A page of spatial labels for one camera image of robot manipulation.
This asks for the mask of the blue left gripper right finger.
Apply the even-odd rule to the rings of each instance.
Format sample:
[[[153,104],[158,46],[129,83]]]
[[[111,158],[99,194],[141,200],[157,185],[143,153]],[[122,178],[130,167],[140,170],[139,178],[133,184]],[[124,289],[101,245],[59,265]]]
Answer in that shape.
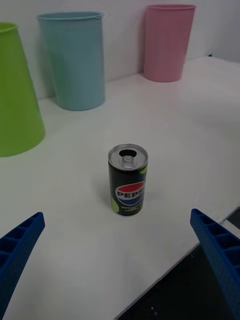
[[[192,209],[193,228],[235,320],[240,318],[240,239],[222,225]]]

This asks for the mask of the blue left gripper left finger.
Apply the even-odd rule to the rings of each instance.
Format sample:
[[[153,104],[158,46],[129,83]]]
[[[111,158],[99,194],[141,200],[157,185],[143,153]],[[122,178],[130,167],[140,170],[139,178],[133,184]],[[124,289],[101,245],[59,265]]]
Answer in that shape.
[[[44,215],[37,212],[0,239],[0,319],[44,228]]]

